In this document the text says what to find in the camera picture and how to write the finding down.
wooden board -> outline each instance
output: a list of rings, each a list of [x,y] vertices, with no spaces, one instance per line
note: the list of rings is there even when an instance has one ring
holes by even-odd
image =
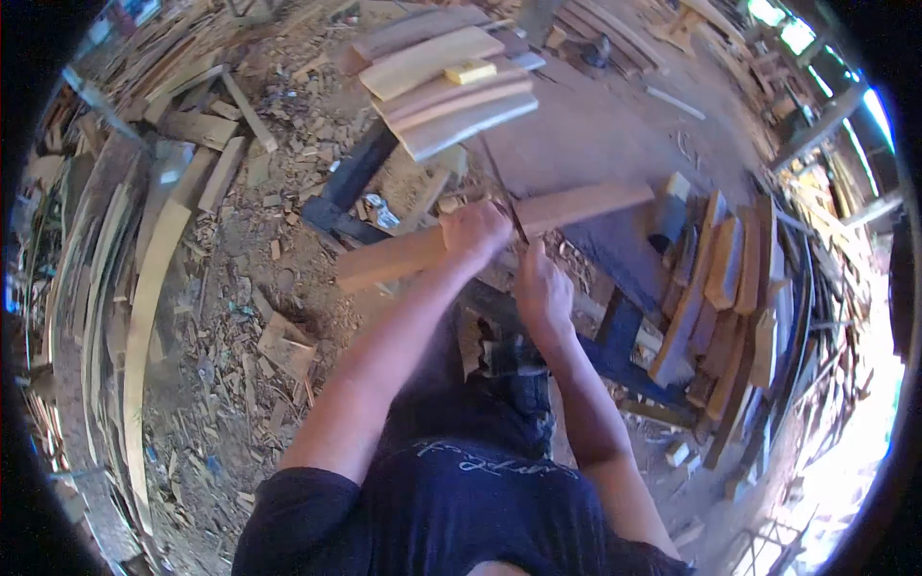
[[[507,96],[436,118],[425,124],[395,133],[409,155],[417,162],[467,140],[482,130],[508,122],[538,108],[530,93]]]
[[[161,133],[170,138],[195,142],[218,152],[224,149],[236,130],[236,122],[199,112],[167,112],[160,128]]]
[[[636,48],[631,46],[631,43],[628,42],[623,36],[621,36],[614,28],[609,26],[606,22],[602,21],[592,12],[586,10],[582,6],[577,5],[575,2],[568,3],[566,5],[566,9],[575,17],[585,22],[592,29],[605,33],[605,35],[609,37],[612,47],[616,50],[622,51],[624,55],[626,55],[628,59],[631,60],[631,62],[640,68],[641,72],[646,74],[654,70],[655,66],[651,59],[645,57]]]
[[[732,308],[737,299],[739,270],[743,252],[743,227],[736,217],[720,225],[714,248],[711,272],[704,285],[705,297],[718,310]]]
[[[422,123],[427,123],[437,118],[441,118],[442,116],[450,115],[452,113],[466,110],[468,108],[473,108],[481,104],[487,104],[495,100],[519,94],[530,95],[531,86],[532,83],[529,79],[493,85],[488,88],[467,93],[463,96],[446,102],[435,104],[430,108],[415,112],[397,121],[389,119],[388,125],[391,126],[392,130],[403,132]]]
[[[365,87],[388,101],[442,74],[448,66],[503,53],[501,41],[470,26],[393,53],[359,73]]]
[[[455,84],[448,78],[440,76],[387,102],[372,99],[372,104],[375,110],[387,116],[389,121],[395,122],[436,104],[460,98],[483,88],[528,78],[527,70],[505,56],[492,58],[491,62],[496,64],[496,76],[465,85]]]
[[[154,316],[157,312],[163,279],[170,266],[176,245],[183,236],[185,225],[192,216],[192,207],[198,203],[200,192],[200,186],[190,187],[177,184],[160,212],[150,245],[144,256],[144,263],[140,267],[134,305],[131,310],[131,323],[128,328],[122,412],[124,415],[125,460],[142,527],[148,534],[153,534],[153,527],[148,505],[141,421],[148,346],[154,328]]]
[[[705,300],[698,311],[698,320],[689,336],[689,352],[695,356],[703,356],[711,344],[714,328],[717,323],[717,309],[711,302]]]
[[[352,43],[352,48],[368,62],[449,32],[487,24],[490,19],[476,6],[450,6],[391,23]]]
[[[732,310],[717,313],[711,344],[707,347],[704,359],[698,364],[698,370],[711,378],[720,378],[733,351],[733,336],[737,332],[737,322],[739,314]]]
[[[707,213],[704,216],[691,283],[682,295],[675,318],[669,324],[663,347],[660,348],[653,365],[647,371],[654,382],[660,386],[666,386],[672,382],[677,363],[685,357],[685,348],[704,300],[704,282],[711,269],[715,229],[726,213],[726,199],[719,190],[714,191],[708,201]]]
[[[743,222],[742,269],[739,273],[739,289],[733,310],[749,315],[759,305],[759,275],[762,269],[762,231],[759,216],[744,206],[740,209]]]
[[[714,387],[714,392],[711,394],[711,399],[707,402],[705,412],[707,417],[711,418],[714,422],[720,421],[724,416],[724,410],[727,408],[727,399],[730,396],[730,391],[733,389],[733,383],[737,379],[739,364],[743,358],[743,349],[746,344],[746,333],[748,332],[748,328],[749,319],[740,318],[733,334],[733,347],[730,352],[730,357],[727,359],[727,364],[725,364],[723,372],[717,379],[717,384]]]
[[[515,211],[526,234],[534,235],[653,198],[649,186],[628,188],[606,182],[529,198],[519,202]],[[344,291],[354,292],[375,282],[424,270],[438,263],[444,254],[441,227],[410,232],[341,254],[337,259],[337,283]]]
[[[259,116],[256,115],[256,111],[253,110],[253,106],[250,106],[250,102],[247,101],[246,96],[243,95],[243,91],[240,90],[240,87],[237,86],[237,83],[233,81],[231,75],[227,72],[221,75],[221,79],[224,80],[224,86],[230,92],[230,95],[233,97],[233,101],[237,103],[237,108],[240,109],[243,118],[246,119],[246,123],[250,124],[250,129],[253,130],[253,134],[256,136],[256,139],[263,145],[263,148],[266,149],[266,152],[271,154],[278,150],[278,142],[276,138],[272,136],[272,133],[269,132],[269,129],[266,128],[266,125],[262,120],[259,119]]]
[[[245,152],[246,138],[244,136],[230,139],[228,145],[224,147],[214,171],[211,172],[211,176],[205,185],[205,191],[198,201],[200,210],[215,213],[224,199],[224,194],[228,191],[228,187],[231,186],[234,176],[237,174],[237,168],[240,166]]]
[[[599,6],[592,0],[573,0],[573,4],[585,8],[597,18],[609,25],[614,31],[618,32],[623,36],[628,42],[633,44],[633,46],[639,50],[646,58],[648,58],[654,66],[660,71],[660,73],[665,74],[668,71],[666,67],[666,60],[660,55],[659,52],[646,40],[640,37],[637,32],[633,30],[630,26],[615,18],[608,10]]]

wooden strip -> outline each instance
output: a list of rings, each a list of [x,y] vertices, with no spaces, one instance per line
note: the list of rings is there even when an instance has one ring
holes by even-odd
[[[611,26],[614,31],[618,32],[621,36],[627,39],[628,42],[633,44],[637,50],[639,50],[646,58],[648,58],[653,63],[653,65],[656,66],[660,73],[665,74],[668,71],[666,67],[666,60],[663,58],[663,56],[661,56],[660,53],[650,45],[649,42],[641,38],[630,26],[615,18],[610,12],[608,12],[608,10],[599,6],[592,0],[573,0],[573,4],[585,8],[597,16],[600,20]]]
[[[701,237],[698,240],[698,256],[695,258],[691,283],[682,295],[675,318],[669,324],[663,347],[660,348],[653,365],[647,371],[654,382],[660,386],[666,386],[672,382],[678,362],[685,358],[685,348],[704,300],[704,282],[711,268],[715,229],[724,219],[726,212],[727,201],[719,190],[714,191],[708,201],[707,213],[702,224]]]
[[[205,148],[199,148],[203,154],[214,156]],[[198,203],[201,187],[181,186],[183,180],[192,175],[183,175],[180,183],[173,189],[170,198],[160,212],[157,226],[151,236],[151,242],[144,256],[137,280],[135,301],[131,310],[131,324],[128,328],[128,341],[124,359],[124,442],[125,460],[131,489],[141,518],[142,527],[147,534],[153,534],[148,505],[148,485],[144,469],[144,437],[142,434],[142,414],[144,404],[144,376],[148,364],[148,346],[154,328],[154,316],[163,279],[170,266],[176,245],[183,236],[185,225],[192,216],[192,207]]]
[[[501,41],[471,26],[387,56],[359,73],[365,87],[387,101],[438,77],[448,66],[501,54]]]
[[[195,82],[194,84],[189,84],[189,82],[194,80],[197,76],[200,76],[200,75],[203,75],[209,72],[209,68],[212,68],[212,66],[215,66],[215,60],[218,59],[219,53],[220,53],[220,50],[216,50],[212,53],[208,53],[205,56],[202,56],[201,58],[196,60],[195,62],[187,66],[184,66],[180,70],[177,70],[172,76],[170,76],[169,78],[161,82],[159,86],[152,89],[144,97],[144,100],[147,100],[148,102],[152,102],[156,100],[158,97],[164,94],[170,94],[171,92],[175,92],[176,94],[181,94],[187,89],[191,88],[192,86],[195,86],[199,84],[200,82],[205,81],[206,78],[202,78],[198,80],[197,82]]]
[[[460,98],[470,92],[528,78],[527,70],[505,56],[493,58],[491,62],[496,64],[496,76],[465,85],[455,84],[442,76],[387,102],[373,99],[372,104],[378,112],[387,116],[389,122],[396,122],[436,104]]]
[[[195,142],[220,152],[237,130],[237,125],[226,118],[199,112],[169,112],[163,117],[160,131],[170,138]]]
[[[408,130],[409,128],[418,126],[422,123],[427,123],[431,120],[441,118],[442,116],[454,112],[466,110],[474,106],[479,106],[480,104],[486,104],[495,100],[509,96],[515,96],[518,94],[530,93],[531,87],[531,80],[526,79],[519,82],[510,82],[507,84],[500,84],[499,86],[484,88],[482,90],[468,93],[459,98],[436,104],[430,108],[411,114],[402,120],[398,120],[396,122],[390,120],[388,124],[391,126],[392,130]]]
[[[239,108],[240,112],[243,114],[243,118],[246,119],[246,123],[250,124],[250,129],[253,130],[253,134],[255,134],[256,139],[262,143],[266,152],[271,154],[278,150],[276,138],[272,136],[272,133],[269,132],[269,129],[266,128],[263,121],[256,115],[253,106],[250,106],[250,102],[243,96],[243,91],[240,90],[237,83],[233,81],[231,74],[225,72],[221,75],[221,79],[224,80],[224,86],[227,87],[228,92],[230,92],[230,95],[233,97],[233,101],[237,103],[237,108]]]
[[[243,136],[230,139],[228,145],[224,148],[224,152],[221,153],[218,165],[215,166],[214,171],[208,178],[202,198],[198,201],[200,210],[214,214],[215,210],[218,209],[224,199],[224,194],[237,174],[237,168],[243,159],[243,153],[246,152],[245,144],[246,138]]]
[[[537,108],[538,100],[530,93],[516,94],[445,115],[395,135],[409,155],[420,162],[481,130],[508,122]]]
[[[519,202],[515,212],[526,234],[534,235],[653,198],[648,186],[629,189],[608,182],[529,198]],[[354,292],[375,282],[424,270],[437,264],[444,254],[441,227],[410,232],[341,254],[337,259],[337,283],[344,291]]]
[[[359,56],[372,62],[449,32],[487,24],[490,19],[476,6],[450,6],[401,20],[352,43]]]
[[[591,26],[593,29],[604,32],[606,36],[611,40],[611,44],[614,48],[622,51],[624,55],[628,57],[638,68],[641,69],[641,72],[644,74],[652,72],[654,70],[654,62],[645,57],[640,53],[636,48],[631,46],[631,43],[626,41],[623,36],[621,36],[614,28],[606,24],[604,21],[596,17],[589,10],[586,10],[582,6],[577,5],[575,2],[571,2],[566,5],[566,9],[573,13],[574,16],[583,20],[586,24]]]
[[[720,374],[720,378],[717,379],[717,385],[714,387],[711,399],[707,402],[707,417],[714,422],[719,421],[724,416],[724,411],[727,408],[727,399],[733,389],[733,383],[737,379],[737,372],[743,358],[748,328],[749,319],[740,318],[739,322],[737,322],[737,329],[733,334],[732,352],[729,359],[727,359],[723,372]]]
[[[759,274],[762,269],[762,233],[759,217],[748,206],[740,209],[743,220],[742,271],[739,274],[737,301],[733,306],[739,314],[748,316],[759,305]]]
[[[704,286],[705,297],[718,310],[732,308],[737,299],[739,269],[743,250],[743,227],[736,217],[720,225],[711,272]]]

workshop floor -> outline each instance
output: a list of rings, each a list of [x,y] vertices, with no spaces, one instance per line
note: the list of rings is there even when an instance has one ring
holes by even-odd
[[[632,0],[617,6],[613,0],[600,0],[640,30],[643,22],[661,22],[660,14],[668,10],[665,4],[652,6],[648,2],[656,0]],[[294,6],[291,13],[299,10],[302,8]],[[230,25],[227,19],[221,21]],[[329,127],[340,149],[347,150],[373,119],[370,102],[360,91],[342,86],[331,66],[322,68],[323,82],[308,85],[292,80],[290,72],[371,25],[361,22],[354,28],[330,28],[326,21],[309,19],[284,37],[260,39],[255,33],[255,40],[239,48],[245,51],[245,71],[238,75],[242,88],[267,119],[280,150],[271,157],[267,179],[258,185],[247,185],[255,164],[252,156],[247,158],[219,216],[198,222],[203,234],[215,228],[202,318],[197,333],[171,329],[168,324],[165,330],[161,327],[164,357],[152,364],[145,385],[145,444],[153,447],[157,459],[156,463],[148,462],[155,535],[178,573],[230,573],[236,541],[249,515],[248,495],[273,473],[299,423],[310,417],[307,406],[292,403],[295,382],[281,375],[273,385],[259,379],[255,410],[248,411],[245,403],[231,394],[231,387],[241,377],[236,358],[243,351],[254,352],[259,323],[229,303],[241,290],[247,290],[247,284],[250,289],[260,288],[279,312],[315,336],[320,345],[312,383],[316,393],[322,394],[325,377],[339,353],[389,302],[389,297],[377,289],[354,296],[340,292],[334,278],[335,253],[300,222],[290,224],[285,218],[286,209],[297,212],[301,197],[317,190],[314,187],[326,177],[326,171],[318,169],[316,156],[301,153],[316,142],[313,134]],[[537,130],[534,137],[510,141],[512,126],[489,133],[491,148],[500,151],[497,160],[510,189],[525,194],[615,177],[641,177],[657,187],[671,172],[682,170],[697,194],[718,187],[732,204],[750,202],[752,192],[745,170],[760,169],[771,154],[771,137],[704,42],[695,37],[692,45],[698,53],[696,59],[658,44],[670,60],[671,72],[649,81],[702,110],[707,115],[703,122],[646,96],[640,79],[627,81],[612,72],[591,80],[548,57],[549,65],[542,72],[549,79],[536,85],[540,110],[510,123],[516,129]],[[541,130],[541,122],[550,117],[573,130],[562,132],[547,126]],[[684,152],[677,144],[679,132]],[[559,148],[565,148],[565,154],[554,162],[544,161]],[[485,178],[476,160],[473,164],[468,184]],[[400,218],[413,207],[426,178],[425,168],[399,149],[372,188],[388,200]],[[270,194],[281,194],[283,204],[264,207],[263,198]],[[271,256],[272,240],[280,241],[277,260]],[[558,245],[561,240],[556,237]],[[183,270],[186,261],[196,256],[185,249],[178,254],[161,308],[181,299],[188,290]],[[605,297],[598,294],[605,290],[595,286],[598,274],[579,269],[584,263],[577,258],[563,259],[571,265],[574,277],[588,282],[583,290],[604,305]],[[491,275],[494,284],[510,280],[502,270]],[[471,366],[476,355],[470,329],[474,318],[469,313],[465,318],[461,340],[466,365]],[[591,329],[591,323],[585,326]],[[217,378],[206,388],[198,375],[198,362],[200,357],[209,356],[210,348]],[[611,388],[613,395],[620,394],[616,385]],[[274,434],[268,430],[269,419],[279,400],[290,406],[278,434]],[[787,464],[774,466],[772,474],[733,506],[724,500],[729,470],[723,468],[738,460],[738,447],[727,449],[722,460],[725,466],[715,471],[701,468],[688,479],[681,470],[668,466],[663,453],[673,439],[682,438],[694,446],[694,438],[636,417],[627,417],[627,421],[638,465],[667,529],[675,534],[695,517],[707,525],[702,537],[681,550],[682,556],[695,561],[703,573],[725,570],[725,556],[739,530],[760,508],[776,501]],[[784,451],[775,452],[786,459]]]

wood scrap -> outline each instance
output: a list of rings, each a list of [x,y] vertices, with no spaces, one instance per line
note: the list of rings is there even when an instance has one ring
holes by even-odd
[[[170,138],[195,142],[220,152],[227,145],[237,123],[200,112],[167,112],[160,131]]]
[[[266,149],[266,152],[271,154],[278,150],[276,138],[272,136],[272,133],[269,132],[269,129],[266,128],[263,121],[256,115],[253,106],[250,106],[250,102],[247,101],[246,96],[243,95],[243,91],[240,90],[237,83],[233,81],[231,74],[225,72],[221,75],[221,79],[224,81],[224,86],[227,88],[234,102],[237,103],[237,108],[240,109],[243,118],[246,119],[246,123],[250,124],[250,129],[253,130],[253,134],[263,145],[263,148]]]
[[[231,186],[234,177],[237,175],[237,169],[246,152],[246,138],[236,136],[228,141],[218,159],[218,164],[208,178],[205,191],[198,201],[198,208],[214,214],[224,200],[224,194]]]
[[[449,6],[392,23],[354,41],[352,48],[364,60],[373,62],[421,42],[489,22],[476,6]]]
[[[391,54],[359,73],[365,87],[388,101],[438,77],[445,68],[503,53],[501,41],[470,26]]]
[[[688,339],[692,335],[692,328],[704,300],[704,283],[713,259],[715,229],[724,219],[726,212],[727,201],[720,191],[714,191],[708,201],[691,283],[682,295],[675,318],[669,324],[663,347],[648,370],[650,377],[660,386],[666,386],[672,381],[677,362],[685,356]]]
[[[718,310],[732,308],[737,299],[743,251],[743,227],[736,217],[720,225],[711,271],[704,286],[705,297]]]
[[[526,234],[535,235],[589,217],[649,202],[653,191],[646,185],[626,187],[606,182],[567,192],[528,198],[515,206]],[[337,283],[347,292],[375,282],[396,280],[439,261],[445,247],[442,229],[419,232],[363,246],[337,259]]]
[[[219,116],[224,116],[228,120],[233,120],[237,122],[243,117],[240,109],[231,106],[227,102],[222,102],[221,100],[215,100],[211,102],[210,110]]]
[[[759,304],[759,279],[762,270],[762,234],[759,217],[752,208],[740,209],[743,221],[742,269],[739,273],[739,289],[733,310],[749,315]]]
[[[306,339],[306,336],[293,335],[292,330],[300,332],[284,316],[275,312],[263,330],[256,348],[295,382],[301,383],[305,382],[313,363],[315,347],[299,342],[298,340]]]

